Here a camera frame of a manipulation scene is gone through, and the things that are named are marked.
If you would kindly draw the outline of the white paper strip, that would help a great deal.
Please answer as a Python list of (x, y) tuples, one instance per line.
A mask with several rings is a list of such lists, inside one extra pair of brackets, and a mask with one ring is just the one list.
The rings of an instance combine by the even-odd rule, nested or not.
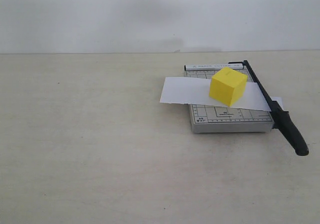
[[(209, 97), (210, 83), (209, 79), (202, 78), (166, 77), (160, 103), (227, 107)], [(246, 84), (243, 96), (231, 108), (270, 111), (260, 88), (254, 82)]]

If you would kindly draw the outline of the yellow cube block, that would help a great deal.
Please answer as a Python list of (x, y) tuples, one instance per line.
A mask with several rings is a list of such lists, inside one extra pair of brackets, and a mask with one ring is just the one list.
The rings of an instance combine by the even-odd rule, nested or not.
[(211, 77), (209, 97), (231, 107), (244, 94), (248, 76), (224, 67)]

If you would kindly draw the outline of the black cutter blade arm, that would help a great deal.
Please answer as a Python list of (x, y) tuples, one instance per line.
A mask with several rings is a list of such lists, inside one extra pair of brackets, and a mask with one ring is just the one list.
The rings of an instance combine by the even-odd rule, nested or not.
[(242, 64), (243, 66), (246, 66), (253, 82), (257, 83), (270, 108), (270, 114), (274, 121), (273, 129), (278, 129), (282, 133), (282, 135), (287, 139), (298, 156), (307, 156), (309, 154), (307, 143), (305, 142), (298, 128), (291, 120), (289, 112), (284, 111), (277, 101), (273, 101), (271, 99), (271, 97), (259, 81), (258, 77), (256, 76), (255, 72), (253, 71), (252, 67), (250, 66), (249, 62), (247, 60), (233, 61), (229, 62), (228, 64)]

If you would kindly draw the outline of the grey paper cutter base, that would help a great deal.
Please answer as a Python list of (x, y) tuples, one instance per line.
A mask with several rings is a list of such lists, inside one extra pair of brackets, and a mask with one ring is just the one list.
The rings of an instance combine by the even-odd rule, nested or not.
[[(214, 74), (224, 67), (239, 71), (247, 75), (248, 82), (252, 81), (250, 72), (242, 62), (185, 65), (184, 75), (186, 77), (211, 79)], [(191, 128), (194, 133), (269, 132), (274, 125), (272, 116), (267, 111), (198, 104), (190, 104), (188, 107)]]

